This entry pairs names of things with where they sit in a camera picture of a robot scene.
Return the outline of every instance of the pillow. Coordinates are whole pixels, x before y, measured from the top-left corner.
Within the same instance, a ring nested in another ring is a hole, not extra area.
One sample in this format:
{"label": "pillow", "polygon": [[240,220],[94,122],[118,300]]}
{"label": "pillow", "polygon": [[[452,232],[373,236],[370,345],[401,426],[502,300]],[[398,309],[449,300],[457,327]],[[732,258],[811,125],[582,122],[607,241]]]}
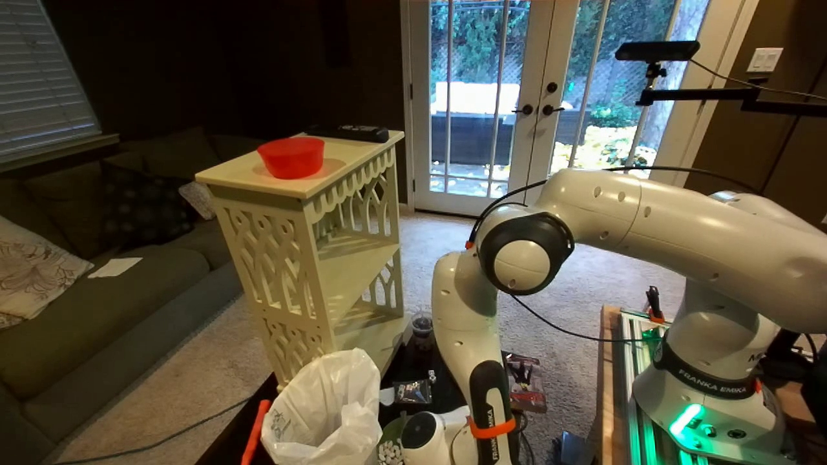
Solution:
{"label": "pillow", "polygon": [[[106,162],[117,162],[125,169],[143,169],[143,157],[135,152],[117,152],[106,157]],[[54,229],[63,232],[64,246],[78,255],[98,255],[106,254],[106,236],[103,236],[103,192],[100,192],[100,166],[98,162],[78,162],[69,169],[56,169],[49,174],[32,176],[20,180],[24,192],[32,201],[49,216]]]}
{"label": "pillow", "polygon": [[186,200],[186,203],[200,212],[205,220],[211,220],[211,197],[209,189],[202,180],[192,180],[179,185],[179,194]]}
{"label": "pillow", "polygon": [[0,327],[42,316],[91,267],[0,216]]}
{"label": "pillow", "polygon": [[179,178],[100,162],[103,236],[112,251],[174,241],[195,227],[190,203],[179,197]]}
{"label": "pillow", "polygon": [[122,148],[139,152],[153,176],[195,178],[195,174],[221,162],[200,126],[153,140],[125,140]]}

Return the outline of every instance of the glass door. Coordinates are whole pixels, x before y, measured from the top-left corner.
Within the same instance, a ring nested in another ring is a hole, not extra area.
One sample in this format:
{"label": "glass door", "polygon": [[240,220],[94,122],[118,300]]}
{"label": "glass door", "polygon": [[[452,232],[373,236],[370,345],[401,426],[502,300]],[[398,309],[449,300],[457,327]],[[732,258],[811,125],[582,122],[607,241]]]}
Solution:
{"label": "glass door", "polygon": [[[624,41],[697,39],[709,0],[582,0],[569,57],[550,174],[560,169],[651,166],[673,104],[637,105],[647,88],[644,61],[619,61]],[[665,61],[677,88],[686,61]]]}
{"label": "glass door", "polygon": [[527,183],[547,43],[566,61],[575,0],[417,3],[414,207],[478,215]]}

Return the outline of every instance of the backyard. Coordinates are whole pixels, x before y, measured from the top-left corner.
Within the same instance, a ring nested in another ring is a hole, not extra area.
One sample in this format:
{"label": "backyard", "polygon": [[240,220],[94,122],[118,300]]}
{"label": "backyard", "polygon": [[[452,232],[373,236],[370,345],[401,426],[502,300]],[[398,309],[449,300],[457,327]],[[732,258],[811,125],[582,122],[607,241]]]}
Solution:
{"label": "backyard", "polygon": [[[704,10],[706,0],[580,3],[550,171],[653,162],[673,105],[637,105],[647,65],[619,61],[616,48],[695,39]],[[507,180],[527,12],[527,0],[431,3],[431,189]],[[681,74],[669,65],[666,86]]]}

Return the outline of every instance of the window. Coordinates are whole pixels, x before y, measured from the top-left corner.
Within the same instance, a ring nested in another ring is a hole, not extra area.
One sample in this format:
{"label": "window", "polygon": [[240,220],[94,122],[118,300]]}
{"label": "window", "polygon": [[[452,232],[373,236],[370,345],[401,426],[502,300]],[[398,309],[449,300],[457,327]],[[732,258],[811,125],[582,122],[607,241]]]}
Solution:
{"label": "window", "polygon": [[98,118],[40,0],[0,0],[0,166],[100,140]]}

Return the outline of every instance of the white side table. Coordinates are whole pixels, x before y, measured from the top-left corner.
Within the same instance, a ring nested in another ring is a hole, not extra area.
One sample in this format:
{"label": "white side table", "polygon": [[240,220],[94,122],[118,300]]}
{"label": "white side table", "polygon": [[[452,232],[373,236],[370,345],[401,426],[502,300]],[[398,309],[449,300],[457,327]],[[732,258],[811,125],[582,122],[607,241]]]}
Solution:
{"label": "white side table", "polygon": [[395,145],[325,140],[321,174],[284,180],[258,152],[196,174],[243,282],[279,384],[308,361],[365,348],[386,370],[401,344]]}

